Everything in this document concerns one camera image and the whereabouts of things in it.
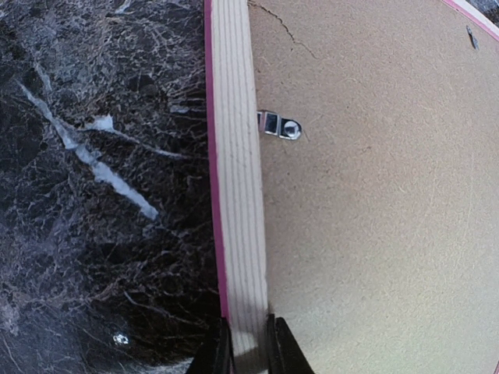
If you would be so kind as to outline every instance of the metal tab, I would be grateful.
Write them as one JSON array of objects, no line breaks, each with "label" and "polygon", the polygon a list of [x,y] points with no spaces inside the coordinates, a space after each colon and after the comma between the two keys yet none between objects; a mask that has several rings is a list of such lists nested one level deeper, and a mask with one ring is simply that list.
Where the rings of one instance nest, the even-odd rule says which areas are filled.
[{"label": "metal tab", "polygon": [[258,129],[282,139],[297,140],[302,135],[302,126],[292,119],[282,118],[273,111],[258,111]]}]

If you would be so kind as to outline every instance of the black marble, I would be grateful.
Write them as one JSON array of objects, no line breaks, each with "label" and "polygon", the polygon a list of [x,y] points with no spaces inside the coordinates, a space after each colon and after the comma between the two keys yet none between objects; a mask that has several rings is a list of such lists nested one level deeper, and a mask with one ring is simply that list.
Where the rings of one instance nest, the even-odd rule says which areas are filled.
[{"label": "black marble", "polygon": [[499,1],[498,0],[467,0],[477,8],[486,18],[499,26]]},{"label": "black marble", "polygon": [[0,373],[185,372],[220,313],[205,104],[202,0],[0,2]]}]

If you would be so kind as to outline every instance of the crack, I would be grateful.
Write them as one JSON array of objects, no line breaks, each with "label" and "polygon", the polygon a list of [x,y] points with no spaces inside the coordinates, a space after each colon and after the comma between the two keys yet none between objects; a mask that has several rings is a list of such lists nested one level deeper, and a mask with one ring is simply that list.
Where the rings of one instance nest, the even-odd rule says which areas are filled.
[{"label": "crack", "polygon": [[7,344],[7,340],[5,339],[5,337],[3,337],[3,344],[5,345],[5,348],[7,348],[7,353],[9,354],[10,359],[12,360],[12,362],[14,363],[14,365],[17,367],[17,369],[19,370],[19,372],[24,372],[23,370],[21,370],[21,368],[19,367],[19,364],[14,359],[14,356],[12,355],[12,351],[10,350],[10,347]]},{"label": "crack", "polygon": [[315,55],[315,53],[313,53],[313,51],[309,48],[308,45],[306,45],[305,43],[303,43],[302,41],[298,41],[296,40],[295,36],[291,33],[291,31],[289,31],[289,27],[288,25],[286,25],[284,23],[284,21],[282,20],[282,18],[280,16],[278,16],[277,14],[275,14],[274,12],[272,12],[269,8],[266,8],[264,7],[263,5],[257,3],[257,2],[252,2],[251,0],[248,1],[248,5],[249,6],[252,6],[254,8],[258,8],[258,9],[261,9],[263,10],[264,12],[270,14],[272,17],[274,17],[277,21],[279,21],[279,23],[281,24],[281,26],[284,28],[284,30],[286,30],[286,33],[288,34],[288,36],[291,38],[291,41],[293,42],[293,44],[297,44],[297,45],[301,45],[302,47],[304,47],[306,49],[307,52],[310,53],[310,55],[315,58],[316,60],[319,60],[319,58]]},{"label": "crack", "polygon": [[156,312],[164,317],[167,317],[169,319],[175,319],[179,322],[182,322],[182,323],[188,323],[188,324],[192,324],[192,321],[189,321],[187,319],[183,319],[182,317],[178,317],[178,316],[175,316],[175,315],[172,315],[171,313],[167,312],[166,310],[164,309],[159,309],[159,308],[156,308],[154,306],[150,306],[150,305],[145,305],[145,304],[141,304],[139,302],[136,302],[135,300],[132,299],[132,297],[129,295],[129,293],[127,291],[124,291],[123,294],[125,295],[125,297],[127,298],[127,300],[135,305],[135,306],[140,306],[142,308],[145,308],[145,309],[148,309],[152,312]]},{"label": "crack", "polygon": [[135,143],[139,146],[144,147],[146,150],[149,150],[150,152],[154,152],[157,154],[160,154],[161,156],[166,156],[173,158],[175,160],[188,160],[191,159],[192,157],[186,156],[184,154],[176,153],[176,152],[169,152],[167,150],[161,150],[159,148],[150,146],[149,144],[142,143],[140,140],[137,138],[126,135],[125,133],[118,131],[115,129],[113,125],[113,120],[112,116],[110,115],[105,115],[103,117],[96,117],[94,123],[86,124],[84,131],[89,131],[89,130],[97,130],[97,131],[104,131],[104,132],[109,132],[111,134],[115,134],[117,136],[122,137],[128,142]]}]

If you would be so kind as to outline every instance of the white marble vein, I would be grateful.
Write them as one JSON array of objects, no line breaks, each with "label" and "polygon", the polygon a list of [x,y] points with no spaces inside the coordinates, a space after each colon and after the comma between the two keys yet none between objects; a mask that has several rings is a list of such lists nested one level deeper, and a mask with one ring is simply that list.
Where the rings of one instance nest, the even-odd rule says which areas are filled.
[{"label": "white marble vein", "polygon": [[174,158],[176,160],[185,160],[185,159],[190,158],[189,156],[186,156],[184,154],[175,153],[175,152],[168,152],[167,150],[160,150],[158,148],[154,148],[153,146],[142,143],[140,140],[138,140],[137,138],[134,138],[133,136],[126,135],[125,133],[116,130],[114,127],[114,122],[112,120],[112,116],[110,116],[110,115],[96,117],[93,123],[87,123],[85,125],[85,129],[86,130],[99,130],[99,131],[110,132],[112,134],[121,136],[123,139],[126,139],[130,142],[133,142],[135,144],[143,146],[145,149],[147,149],[151,152],[160,154],[161,156]]},{"label": "white marble vein", "polygon": [[128,185],[119,175],[117,175],[111,168],[105,163],[99,161],[83,144],[79,144],[71,136],[71,129],[65,125],[61,120],[54,117],[50,109],[43,100],[33,96],[33,94],[21,83],[19,83],[21,89],[26,95],[27,99],[41,111],[42,115],[54,126],[55,131],[60,136],[64,147],[67,150],[74,150],[77,157],[85,164],[90,166],[90,169],[95,175],[95,180],[98,182],[107,182],[112,185],[115,191],[128,198],[130,201],[135,203],[139,208],[140,212],[150,218],[151,220],[156,219],[158,211],[151,206],[142,195],[140,195],[135,189]]},{"label": "white marble vein", "polygon": [[34,64],[34,69],[38,73],[39,77],[41,78],[41,81],[44,84],[45,94],[50,94],[52,92],[52,85],[50,83],[50,78],[41,68],[40,64],[38,63]]},{"label": "white marble vein", "polygon": [[132,5],[132,0],[125,0],[116,10],[115,14],[123,14]]}]

